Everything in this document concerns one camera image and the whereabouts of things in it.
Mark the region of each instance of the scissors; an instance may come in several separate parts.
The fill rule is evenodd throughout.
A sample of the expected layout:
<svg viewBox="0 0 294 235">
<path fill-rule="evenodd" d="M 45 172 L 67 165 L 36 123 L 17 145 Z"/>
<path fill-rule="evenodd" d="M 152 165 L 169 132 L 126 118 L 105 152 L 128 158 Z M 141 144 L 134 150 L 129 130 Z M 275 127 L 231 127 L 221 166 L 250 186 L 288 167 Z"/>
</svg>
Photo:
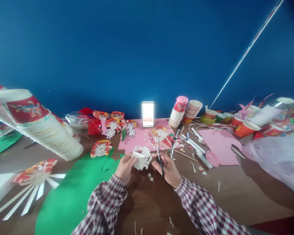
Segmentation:
<svg viewBox="0 0 294 235">
<path fill-rule="evenodd" d="M 158 158 L 157 158 L 157 162 L 159 162 L 160 163 L 160 165 L 161 165 L 161 169 L 162 169 L 162 175 L 161 175 L 161 177 L 162 178 L 164 178 L 164 171 L 163 171 L 163 164 L 162 164 L 162 161 L 161 161 L 161 159 L 160 159 L 160 143 L 159 143 L 159 136 L 157 136 L 157 152 L 158 152 Z"/>
</svg>

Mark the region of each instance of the pink paper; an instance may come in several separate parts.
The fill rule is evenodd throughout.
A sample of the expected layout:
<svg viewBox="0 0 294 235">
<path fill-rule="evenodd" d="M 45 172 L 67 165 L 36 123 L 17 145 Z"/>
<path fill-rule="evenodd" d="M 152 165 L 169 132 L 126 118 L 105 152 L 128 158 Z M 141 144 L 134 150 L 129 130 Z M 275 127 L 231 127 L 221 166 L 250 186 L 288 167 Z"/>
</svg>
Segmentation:
<svg viewBox="0 0 294 235">
<path fill-rule="evenodd" d="M 247 158 L 251 159 L 242 144 L 227 130 L 200 130 L 199 133 L 210 150 L 219 159 L 220 165 L 239 165 L 236 159 L 236 154 L 231 149 L 232 144 L 235 145 Z"/>
<path fill-rule="evenodd" d="M 150 151 L 155 151 L 157 148 L 151 145 L 151 139 L 149 137 L 149 132 L 152 128 L 143 128 L 141 125 L 141 119 L 135 119 L 137 127 L 135 128 L 136 134 L 134 138 L 126 137 L 122 142 L 122 136 L 120 136 L 119 150 L 125 149 L 125 154 L 132 152 L 135 146 L 147 147 Z M 167 127 L 168 121 L 166 119 L 155 119 L 155 126 L 163 126 L 167 129 L 168 134 L 173 132 L 172 128 Z M 160 145 L 160 150 L 168 149 Z"/>
</svg>

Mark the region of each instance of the plastic bag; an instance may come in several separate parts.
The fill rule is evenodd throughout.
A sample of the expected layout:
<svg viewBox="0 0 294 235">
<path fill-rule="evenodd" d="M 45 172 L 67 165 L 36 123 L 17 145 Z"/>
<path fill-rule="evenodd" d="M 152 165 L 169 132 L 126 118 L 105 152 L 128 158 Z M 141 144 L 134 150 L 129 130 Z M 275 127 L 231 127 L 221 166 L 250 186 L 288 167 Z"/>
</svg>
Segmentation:
<svg viewBox="0 0 294 235">
<path fill-rule="evenodd" d="M 244 148 L 262 169 L 294 191 L 294 136 L 256 139 Z"/>
</svg>

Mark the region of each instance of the red plaid shirt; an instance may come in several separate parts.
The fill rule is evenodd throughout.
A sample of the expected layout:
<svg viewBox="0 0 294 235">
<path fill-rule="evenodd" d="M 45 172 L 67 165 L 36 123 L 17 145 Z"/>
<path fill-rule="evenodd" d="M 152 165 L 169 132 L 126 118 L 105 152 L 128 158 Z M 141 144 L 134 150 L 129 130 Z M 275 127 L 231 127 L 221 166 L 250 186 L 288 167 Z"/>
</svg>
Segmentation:
<svg viewBox="0 0 294 235">
<path fill-rule="evenodd" d="M 113 175 L 109 182 L 99 184 L 88 201 L 88 213 L 74 229 L 73 235 L 115 234 L 121 204 L 127 196 L 126 183 Z M 215 205 L 210 193 L 182 177 L 175 189 L 193 224 L 200 234 L 246 234 L 248 229 Z"/>
</svg>

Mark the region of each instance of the green craft paper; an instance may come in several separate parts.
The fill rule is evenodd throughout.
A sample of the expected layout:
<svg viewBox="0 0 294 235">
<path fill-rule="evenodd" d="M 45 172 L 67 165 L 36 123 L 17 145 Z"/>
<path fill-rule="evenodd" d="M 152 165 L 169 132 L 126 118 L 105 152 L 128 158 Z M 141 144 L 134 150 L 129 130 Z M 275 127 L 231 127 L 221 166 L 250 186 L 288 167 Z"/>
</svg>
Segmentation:
<svg viewBox="0 0 294 235">
<path fill-rule="evenodd" d="M 46 197 L 37 218 L 35 235 L 70 234 L 86 216 L 93 190 L 102 181 L 109 181 L 119 162 L 120 159 L 115 161 L 108 156 L 91 158 L 90 153 L 78 160 Z M 102 170 L 104 163 L 109 170 Z"/>
<path fill-rule="evenodd" d="M 22 137 L 22 134 L 18 131 L 12 131 L 0 138 L 0 153 L 10 147 L 12 144 L 17 142 Z"/>
</svg>

